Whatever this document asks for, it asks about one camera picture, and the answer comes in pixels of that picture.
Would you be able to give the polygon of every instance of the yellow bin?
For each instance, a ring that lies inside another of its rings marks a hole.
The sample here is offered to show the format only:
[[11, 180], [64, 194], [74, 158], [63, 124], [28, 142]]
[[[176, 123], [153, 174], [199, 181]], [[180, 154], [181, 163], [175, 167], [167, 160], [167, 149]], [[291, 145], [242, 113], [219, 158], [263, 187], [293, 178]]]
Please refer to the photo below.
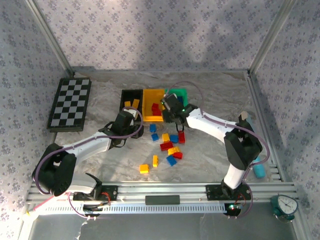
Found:
[[162, 111], [163, 106], [161, 99], [164, 98], [164, 89], [143, 89], [142, 99], [142, 117], [144, 122], [163, 122], [162, 116], [152, 115], [152, 104], [159, 104], [159, 109]]

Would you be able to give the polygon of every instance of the chessboard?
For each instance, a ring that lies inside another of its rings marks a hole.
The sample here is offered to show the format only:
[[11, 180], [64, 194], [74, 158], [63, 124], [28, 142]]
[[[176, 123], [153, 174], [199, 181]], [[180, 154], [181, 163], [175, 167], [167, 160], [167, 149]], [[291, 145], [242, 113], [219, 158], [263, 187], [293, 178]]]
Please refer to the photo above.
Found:
[[83, 131], [90, 88], [89, 78], [60, 80], [47, 124], [50, 132]]

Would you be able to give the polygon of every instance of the black mounting plate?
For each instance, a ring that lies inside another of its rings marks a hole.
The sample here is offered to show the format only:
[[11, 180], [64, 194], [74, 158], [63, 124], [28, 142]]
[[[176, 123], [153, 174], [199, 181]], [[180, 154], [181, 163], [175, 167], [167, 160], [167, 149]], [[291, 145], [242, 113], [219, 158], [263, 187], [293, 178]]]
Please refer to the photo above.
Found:
[[[110, 201], [116, 201], [118, 196], [118, 186], [115, 185], [102, 185], [101, 187], [102, 193], [108, 193], [110, 196]], [[73, 201], [106, 201], [108, 200], [108, 197], [106, 195], [99, 195], [97, 199], [92, 200], [89, 197], [87, 197], [82, 192], [75, 192], [73, 194]]]
[[245, 197], [245, 200], [247, 201], [251, 200], [249, 188], [245, 184], [241, 184], [233, 193], [233, 195], [230, 197], [223, 194], [220, 184], [206, 185], [205, 192], [206, 192], [206, 199], [208, 201], [227, 201], [227, 200], [236, 201], [237, 199], [243, 200], [243, 197], [239, 196], [240, 194], [242, 194]]

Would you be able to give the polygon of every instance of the patterned wallpaper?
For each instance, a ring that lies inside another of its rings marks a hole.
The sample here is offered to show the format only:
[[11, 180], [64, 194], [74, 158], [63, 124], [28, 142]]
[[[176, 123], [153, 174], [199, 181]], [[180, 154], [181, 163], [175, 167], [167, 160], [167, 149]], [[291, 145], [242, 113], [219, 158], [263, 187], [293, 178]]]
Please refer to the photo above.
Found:
[[283, 1], [37, 2], [72, 66], [198, 71], [248, 69]]
[[64, 70], [25, 1], [0, 3], [0, 239], [16, 239]]
[[320, 2], [299, 1], [257, 72], [264, 112], [288, 179], [320, 239]]

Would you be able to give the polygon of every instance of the gauge dial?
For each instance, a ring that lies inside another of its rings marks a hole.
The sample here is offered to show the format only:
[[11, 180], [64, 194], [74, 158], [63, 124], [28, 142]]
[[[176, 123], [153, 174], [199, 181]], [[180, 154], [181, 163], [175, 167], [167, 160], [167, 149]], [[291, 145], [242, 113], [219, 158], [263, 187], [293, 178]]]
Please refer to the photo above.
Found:
[[279, 195], [278, 196], [278, 205], [281, 211], [284, 214], [291, 215], [294, 214], [295, 211], [298, 209], [298, 203], [291, 197]]

